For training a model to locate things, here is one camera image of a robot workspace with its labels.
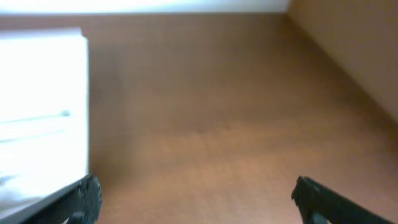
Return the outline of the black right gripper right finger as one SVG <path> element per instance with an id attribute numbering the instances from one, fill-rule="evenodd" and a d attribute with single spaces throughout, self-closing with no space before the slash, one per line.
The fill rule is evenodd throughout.
<path id="1" fill-rule="evenodd" d="M 306 176 L 298 177 L 291 197 L 304 224 L 392 223 Z"/>

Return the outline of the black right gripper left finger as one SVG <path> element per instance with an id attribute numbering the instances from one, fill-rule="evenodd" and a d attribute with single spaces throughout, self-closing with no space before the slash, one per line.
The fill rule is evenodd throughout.
<path id="1" fill-rule="evenodd" d="M 90 174 L 6 216 L 1 224 L 94 224 L 99 218 L 101 204 L 100 181 Z"/>

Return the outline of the large steel tablespoon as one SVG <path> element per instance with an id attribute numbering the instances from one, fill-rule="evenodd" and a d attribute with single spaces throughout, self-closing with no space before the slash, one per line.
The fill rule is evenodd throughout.
<path id="1" fill-rule="evenodd" d="M 63 111 L 60 111 L 59 113 L 55 113 L 55 114 L 46 114 L 46 115 L 41 115 L 41 116 L 29 117 L 29 118 L 4 120 L 4 121 L 1 121 L 1 124 L 16 123 L 16 122 L 21 122 L 21 121 L 34 121 L 34 120 L 41 120 L 41 119 L 59 118 L 59 117 L 69 117 L 70 115 L 71 115 L 70 110 L 63 110 Z"/>

